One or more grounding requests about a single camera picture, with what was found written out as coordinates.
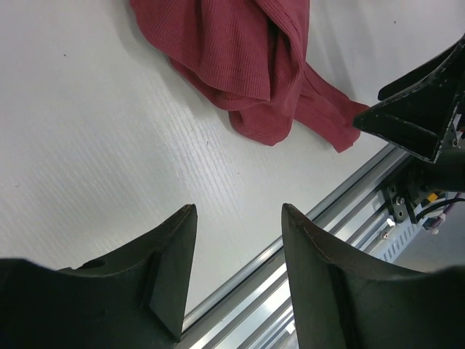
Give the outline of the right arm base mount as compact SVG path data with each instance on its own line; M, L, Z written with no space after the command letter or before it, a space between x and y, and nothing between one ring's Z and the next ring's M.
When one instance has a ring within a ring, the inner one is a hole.
M388 177L381 184L381 191L385 207L398 224L406 220L418 224L431 213L444 212L449 206L464 202L461 193L449 198L446 190L428 188L420 179L406 174Z

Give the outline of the red tank top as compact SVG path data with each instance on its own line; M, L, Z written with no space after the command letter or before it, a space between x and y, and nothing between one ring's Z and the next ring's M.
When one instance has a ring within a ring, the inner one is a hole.
M239 134L273 146L299 122L338 152L366 106L306 61L308 1L131 1L137 25Z

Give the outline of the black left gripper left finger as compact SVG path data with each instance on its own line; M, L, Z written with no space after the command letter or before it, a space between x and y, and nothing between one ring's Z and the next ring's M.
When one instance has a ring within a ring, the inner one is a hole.
M3 348L173 348L182 336L194 205L81 267L1 261Z

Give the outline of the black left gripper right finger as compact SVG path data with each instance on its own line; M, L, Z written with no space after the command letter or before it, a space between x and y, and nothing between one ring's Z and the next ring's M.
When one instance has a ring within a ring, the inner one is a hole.
M282 208L304 256L294 294L300 348L462 348L464 268L422 273L370 256Z

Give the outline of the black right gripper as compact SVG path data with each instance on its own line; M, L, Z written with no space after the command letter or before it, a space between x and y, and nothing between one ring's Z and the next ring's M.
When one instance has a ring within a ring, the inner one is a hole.
M424 186L464 190L464 106L453 84L415 84L442 65L464 36L444 52L381 88L379 102L358 114L353 126L422 160Z

